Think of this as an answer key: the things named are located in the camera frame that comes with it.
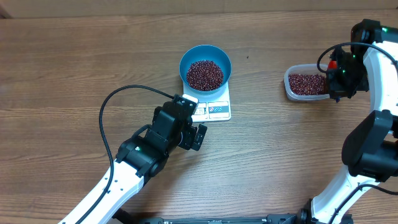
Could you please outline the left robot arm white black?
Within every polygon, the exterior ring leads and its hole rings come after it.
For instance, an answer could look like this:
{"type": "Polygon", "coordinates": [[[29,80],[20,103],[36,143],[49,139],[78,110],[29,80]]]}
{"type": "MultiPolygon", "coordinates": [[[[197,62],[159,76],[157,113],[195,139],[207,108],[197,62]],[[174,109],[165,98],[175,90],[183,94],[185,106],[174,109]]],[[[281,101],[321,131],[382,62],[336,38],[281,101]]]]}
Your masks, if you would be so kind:
{"type": "Polygon", "coordinates": [[[193,126],[197,106],[197,98],[184,94],[157,107],[152,124],[141,127],[120,145],[113,166],[61,222],[107,223],[165,167],[176,147],[198,151],[207,128],[193,126]]]}

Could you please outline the red measuring scoop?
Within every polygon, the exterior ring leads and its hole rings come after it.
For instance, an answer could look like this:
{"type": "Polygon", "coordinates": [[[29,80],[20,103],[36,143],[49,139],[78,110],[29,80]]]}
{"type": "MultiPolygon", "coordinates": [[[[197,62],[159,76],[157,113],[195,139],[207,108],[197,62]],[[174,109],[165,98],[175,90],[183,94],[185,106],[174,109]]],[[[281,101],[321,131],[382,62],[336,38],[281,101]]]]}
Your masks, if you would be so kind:
{"type": "Polygon", "coordinates": [[[338,68],[338,66],[337,66],[336,60],[330,60],[327,70],[334,70],[337,68],[338,68]]]}

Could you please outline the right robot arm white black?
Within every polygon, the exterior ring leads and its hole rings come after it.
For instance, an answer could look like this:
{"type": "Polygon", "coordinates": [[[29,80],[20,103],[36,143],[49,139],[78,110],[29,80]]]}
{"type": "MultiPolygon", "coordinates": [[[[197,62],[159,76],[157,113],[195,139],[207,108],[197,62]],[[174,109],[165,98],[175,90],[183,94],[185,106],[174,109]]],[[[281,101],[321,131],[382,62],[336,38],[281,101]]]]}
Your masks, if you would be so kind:
{"type": "Polygon", "coordinates": [[[331,99],[370,95],[368,116],[346,137],[343,166],[324,191],[299,211],[296,223],[352,223],[347,210],[369,189],[394,195],[379,186],[397,176],[397,29],[363,19],[351,29],[351,40],[328,49],[326,88],[331,99]]]}

